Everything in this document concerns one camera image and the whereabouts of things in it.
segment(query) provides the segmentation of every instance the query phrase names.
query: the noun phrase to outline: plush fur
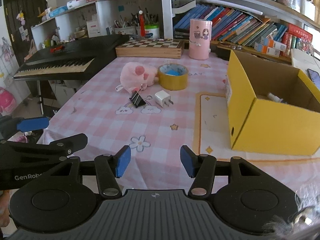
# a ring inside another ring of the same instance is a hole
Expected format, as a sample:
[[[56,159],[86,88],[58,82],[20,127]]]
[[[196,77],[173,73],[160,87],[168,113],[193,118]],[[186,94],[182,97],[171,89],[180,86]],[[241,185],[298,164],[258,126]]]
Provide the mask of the plush fur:
[[[138,91],[142,86],[144,90],[147,86],[152,86],[157,80],[157,69],[151,65],[139,62],[129,62],[124,65],[120,74],[120,83],[130,94]]]

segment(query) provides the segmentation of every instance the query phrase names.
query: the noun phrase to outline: medicine box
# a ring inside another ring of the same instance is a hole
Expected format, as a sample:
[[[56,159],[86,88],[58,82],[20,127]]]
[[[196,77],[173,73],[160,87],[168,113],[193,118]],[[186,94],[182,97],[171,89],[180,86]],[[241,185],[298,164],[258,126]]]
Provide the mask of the medicine box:
[[[279,50],[264,46],[264,45],[259,44],[257,42],[254,44],[254,49],[256,51],[259,51],[259,52],[262,52],[262,53],[265,53],[265,54],[268,54],[268,55],[272,55],[272,56],[276,56],[276,57],[280,56],[280,51]]]
[[[261,44],[273,49],[277,49],[279,51],[285,51],[285,49],[287,48],[287,45],[278,42],[278,41],[274,41],[272,39],[268,39],[268,38],[261,38]]]

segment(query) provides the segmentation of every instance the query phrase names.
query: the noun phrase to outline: cartoon cloud print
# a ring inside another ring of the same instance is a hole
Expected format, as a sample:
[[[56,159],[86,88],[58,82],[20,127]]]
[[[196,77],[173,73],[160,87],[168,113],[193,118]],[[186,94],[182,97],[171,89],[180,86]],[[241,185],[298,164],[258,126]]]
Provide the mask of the cartoon cloud print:
[[[130,107],[121,106],[116,110],[116,114],[132,114],[133,110]]]
[[[146,106],[141,110],[142,114],[159,114],[161,112],[161,109],[159,109],[156,106]]]

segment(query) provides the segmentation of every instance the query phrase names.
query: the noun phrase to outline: roll of tape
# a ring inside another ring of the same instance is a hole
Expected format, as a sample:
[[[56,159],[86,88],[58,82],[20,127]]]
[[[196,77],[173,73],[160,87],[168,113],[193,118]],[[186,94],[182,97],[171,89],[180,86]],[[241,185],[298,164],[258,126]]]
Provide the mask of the roll of tape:
[[[167,74],[169,71],[178,73],[178,76]],[[180,64],[168,63],[158,68],[159,84],[167,90],[183,90],[188,86],[188,69]]]

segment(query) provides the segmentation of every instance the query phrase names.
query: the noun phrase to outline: paper box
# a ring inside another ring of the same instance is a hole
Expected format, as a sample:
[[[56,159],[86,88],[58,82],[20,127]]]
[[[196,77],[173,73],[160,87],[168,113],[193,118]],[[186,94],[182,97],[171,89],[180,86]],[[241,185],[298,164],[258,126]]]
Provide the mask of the paper box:
[[[98,21],[87,22],[89,38],[100,36],[100,26]]]
[[[268,39],[268,38],[261,38],[261,44],[273,49],[277,49],[279,51],[285,51],[285,49],[287,48],[287,45],[284,45],[281,42],[278,41],[274,41],[272,39]]]
[[[231,51],[226,79],[231,148],[312,155],[320,146],[320,91],[289,65]],[[272,93],[287,104],[269,101]]]
[[[265,54],[269,54],[271,56],[276,56],[276,57],[280,56],[280,51],[279,50],[264,46],[264,45],[259,44],[257,42],[254,44],[254,49],[256,51],[259,51],[259,52],[262,52],[262,53],[265,53]]]

